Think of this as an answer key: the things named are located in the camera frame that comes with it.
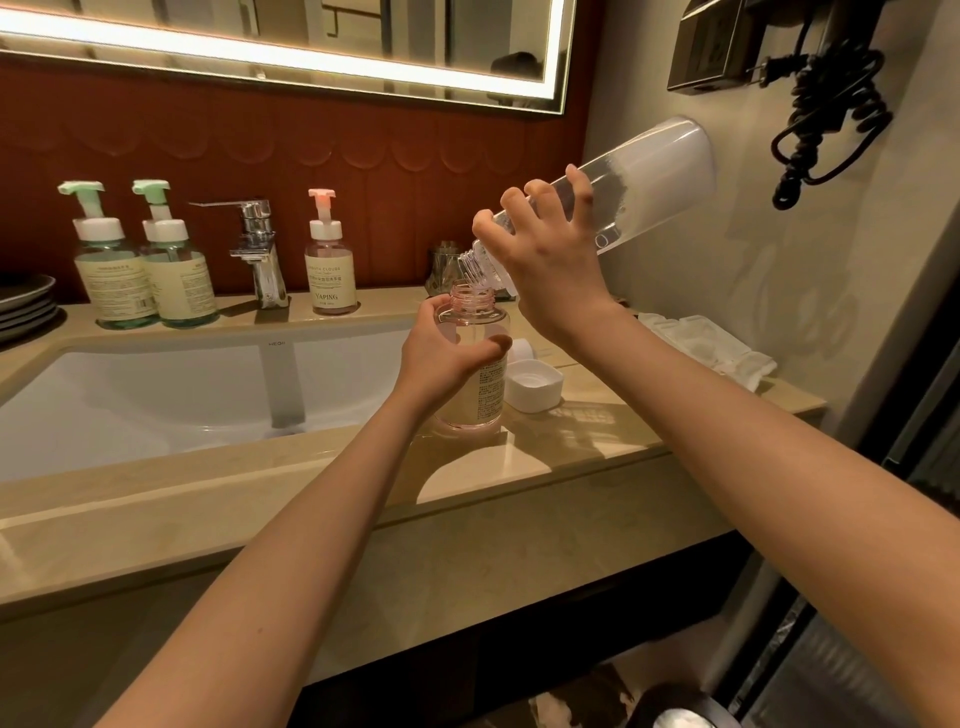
coiled cord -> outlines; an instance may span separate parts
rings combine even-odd
[[[797,74],[793,89],[796,99],[789,126],[777,134],[771,144],[774,157],[786,166],[786,172],[774,193],[774,207],[789,209],[799,200],[804,183],[823,184],[834,179],[860,159],[867,148],[893,121],[874,85],[874,76],[883,68],[884,56],[877,50],[850,46],[847,42],[831,48],[823,56],[806,57],[805,68]],[[827,131],[827,112],[852,109],[856,130],[866,136],[843,162],[822,177],[810,177],[810,170],[819,160],[819,147]],[[780,143],[789,135],[798,138],[794,153],[788,158],[780,151]]]

gray plate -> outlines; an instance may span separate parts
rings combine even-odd
[[[33,319],[31,322],[27,324],[21,324],[18,327],[4,328],[0,330],[0,344],[3,344],[6,341],[13,341],[13,339],[18,339],[21,336],[26,336],[35,328],[40,328],[44,324],[47,324],[53,321],[57,317],[58,313],[60,313],[60,310],[54,307],[54,309],[50,313],[40,316],[39,318]]]
[[[46,305],[41,306],[40,308],[28,311],[27,313],[19,313],[16,316],[11,316],[10,314],[0,314],[0,333],[3,333],[8,328],[15,328],[23,324],[29,324],[33,319],[38,319],[43,316],[46,316],[51,311],[57,310],[57,305],[47,299]]]
[[[7,273],[0,275],[0,313],[35,301],[53,288],[56,282],[55,279],[41,274],[21,276]]]
[[[49,296],[43,296],[36,301],[30,301],[27,305],[21,305],[19,308],[12,308],[6,313],[0,313],[0,328],[12,326],[13,320],[21,316],[37,316],[46,313],[45,309],[52,305],[54,305],[53,299]]]

pink bottle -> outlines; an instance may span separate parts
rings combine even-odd
[[[343,227],[330,215],[332,189],[311,189],[317,203],[317,219],[310,221],[312,240],[306,247],[306,276],[313,310],[326,316],[353,313],[357,302],[353,274],[353,251],[344,244]]]

faucet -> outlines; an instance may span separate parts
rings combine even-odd
[[[253,290],[260,308],[286,308],[290,305],[287,286],[280,273],[276,254],[276,233],[270,224],[269,200],[234,200],[225,203],[190,203],[196,207],[237,207],[243,224],[239,247],[230,251],[253,268]]]

mirror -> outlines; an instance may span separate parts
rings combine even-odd
[[[575,0],[14,0],[0,50],[563,113]]]

